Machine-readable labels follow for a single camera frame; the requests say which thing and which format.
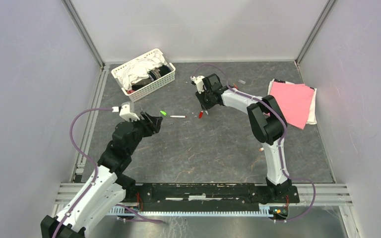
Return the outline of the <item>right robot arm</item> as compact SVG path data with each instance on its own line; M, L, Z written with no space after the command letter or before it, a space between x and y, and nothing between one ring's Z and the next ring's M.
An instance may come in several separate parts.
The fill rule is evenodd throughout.
M283 149L288 124L276 99L271 95L253 96L231 85L224 86L217 74L190 79L196 86L195 95L204 111L221 105L248 115L252 133L265 153L267 197L272 202L284 199L292 185Z

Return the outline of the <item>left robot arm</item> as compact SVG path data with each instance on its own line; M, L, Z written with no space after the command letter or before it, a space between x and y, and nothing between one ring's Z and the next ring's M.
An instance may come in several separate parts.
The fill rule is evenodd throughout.
M124 175L131 156L145 137L160 131L162 117L128 114L118 123L94 172L74 198L55 216L40 223L44 238L85 238L117 204L136 196L135 180Z

